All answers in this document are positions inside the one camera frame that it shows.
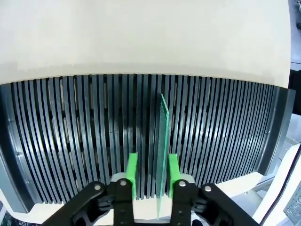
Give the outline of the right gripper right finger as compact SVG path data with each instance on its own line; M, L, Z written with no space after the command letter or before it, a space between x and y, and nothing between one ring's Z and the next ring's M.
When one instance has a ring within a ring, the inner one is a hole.
M191 226L191 213L210 226L257 226L258 223L215 184L198 187L181 174L176 154L169 155L171 226Z

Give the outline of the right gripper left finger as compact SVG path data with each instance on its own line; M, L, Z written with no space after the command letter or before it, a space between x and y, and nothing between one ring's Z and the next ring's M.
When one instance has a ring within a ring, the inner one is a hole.
M138 154L131 153L125 173L117 173L106 186L94 181L48 218L45 226L92 226L113 210L114 226L135 224L133 199L136 197Z

